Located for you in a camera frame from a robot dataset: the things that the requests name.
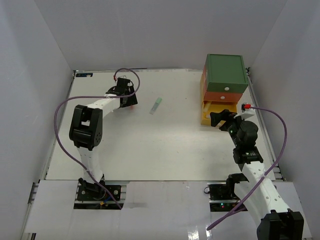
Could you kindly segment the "green drawer box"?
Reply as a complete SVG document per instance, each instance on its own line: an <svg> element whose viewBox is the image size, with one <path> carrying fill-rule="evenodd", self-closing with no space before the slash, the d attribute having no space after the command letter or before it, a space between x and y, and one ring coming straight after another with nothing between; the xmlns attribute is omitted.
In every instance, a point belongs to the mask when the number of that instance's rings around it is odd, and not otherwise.
<svg viewBox="0 0 320 240"><path fill-rule="evenodd" d="M203 74L204 86L208 92L242 94L248 87L241 55L208 54Z"/></svg>

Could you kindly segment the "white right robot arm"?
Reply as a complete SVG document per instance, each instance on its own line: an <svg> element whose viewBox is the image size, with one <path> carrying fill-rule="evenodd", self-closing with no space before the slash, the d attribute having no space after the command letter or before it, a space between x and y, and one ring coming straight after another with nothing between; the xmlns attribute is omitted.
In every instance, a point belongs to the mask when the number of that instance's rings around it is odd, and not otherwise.
<svg viewBox="0 0 320 240"><path fill-rule="evenodd" d="M240 173L231 174L226 180L226 195L239 202L224 216L206 229L210 231L226 218L239 213L244 206L257 229L259 240L301 240L303 238L304 218L299 211L293 211L281 197L268 174L278 164L276 160L266 168L256 146L258 126L248 118L255 114L256 106L243 104L242 112L224 109L210 113L210 124L228 132L234 144L233 159Z"/></svg>

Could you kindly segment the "yellow cap highlighter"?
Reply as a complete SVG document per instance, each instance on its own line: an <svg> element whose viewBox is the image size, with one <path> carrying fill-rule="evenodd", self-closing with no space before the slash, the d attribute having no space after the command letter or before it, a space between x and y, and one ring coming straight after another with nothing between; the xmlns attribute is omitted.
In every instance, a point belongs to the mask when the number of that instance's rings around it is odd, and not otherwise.
<svg viewBox="0 0 320 240"><path fill-rule="evenodd" d="M211 101L206 101L203 106L203 116L205 119L210 119L210 107L211 107L212 102Z"/></svg>

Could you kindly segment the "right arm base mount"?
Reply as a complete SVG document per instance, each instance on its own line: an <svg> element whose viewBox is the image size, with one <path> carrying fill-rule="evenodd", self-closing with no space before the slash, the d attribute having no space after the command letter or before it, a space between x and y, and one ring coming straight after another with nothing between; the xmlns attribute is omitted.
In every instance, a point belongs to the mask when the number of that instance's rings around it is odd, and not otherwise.
<svg viewBox="0 0 320 240"><path fill-rule="evenodd" d="M203 189L203 192L205 195L208 195L210 211L212 213L229 212L240 202L237 196L230 193L225 183L208 184Z"/></svg>

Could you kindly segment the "yellow drawer box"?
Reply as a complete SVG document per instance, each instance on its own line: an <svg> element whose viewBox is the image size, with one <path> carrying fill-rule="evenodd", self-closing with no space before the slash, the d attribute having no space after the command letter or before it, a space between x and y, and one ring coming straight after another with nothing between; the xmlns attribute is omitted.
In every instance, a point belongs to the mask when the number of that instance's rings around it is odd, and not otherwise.
<svg viewBox="0 0 320 240"><path fill-rule="evenodd" d="M211 119L205 119L203 108L204 104L207 101L211 101L210 113L220 113L221 111L227 109L230 112L237 112L237 104L242 97L242 93L233 93L233 92L213 92L208 91L206 87L206 80L202 74L200 80L200 99L201 99L201 113L200 113L200 124L204 126L211 125Z"/></svg>

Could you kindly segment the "orange drawer box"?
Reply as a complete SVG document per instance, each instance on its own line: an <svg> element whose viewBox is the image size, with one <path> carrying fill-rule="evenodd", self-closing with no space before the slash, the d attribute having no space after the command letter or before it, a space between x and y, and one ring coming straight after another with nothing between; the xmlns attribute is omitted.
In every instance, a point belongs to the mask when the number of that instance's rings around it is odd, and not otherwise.
<svg viewBox="0 0 320 240"><path fill-rule="evenodd" d="M202 101L237 103L247 87L247 84L214 79L211 70L205 65L200 79L200 97Z"/></svg>

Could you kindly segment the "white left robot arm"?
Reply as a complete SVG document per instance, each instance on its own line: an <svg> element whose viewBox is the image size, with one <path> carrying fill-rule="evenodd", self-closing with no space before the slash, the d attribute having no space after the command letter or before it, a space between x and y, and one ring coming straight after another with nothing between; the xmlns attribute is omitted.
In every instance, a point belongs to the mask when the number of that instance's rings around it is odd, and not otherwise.
<svg viewBox="0 0 320 240"><path fill-rule="evenodd" d="M83 177L79 179L83 190L95 200L106 195L104 174L100 166L97 146L103 138L103 119L119 108L138 103L130 79L119 77L104 98L88 105L77 105L71 120L69 139L73 141L80 154L80 162L85 166Z"/></svg>

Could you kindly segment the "green cap highlighter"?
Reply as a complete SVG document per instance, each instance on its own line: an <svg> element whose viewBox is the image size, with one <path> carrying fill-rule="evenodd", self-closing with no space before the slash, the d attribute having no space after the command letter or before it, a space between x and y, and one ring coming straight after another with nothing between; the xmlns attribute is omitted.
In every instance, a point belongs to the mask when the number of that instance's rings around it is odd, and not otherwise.
<svg viewBox="0 0 320 240"><path fill-rule="evenodd" d="M153 104L151 110L149 111L149 113L150 113L151 115L153 115L153 114L156 112L156 110L157 110L157 108L159 107L159 105L160 105L161 102L162 102L162 98L161 98L161 97L158 97L158 98L156 99L155 103Z"/></svg>

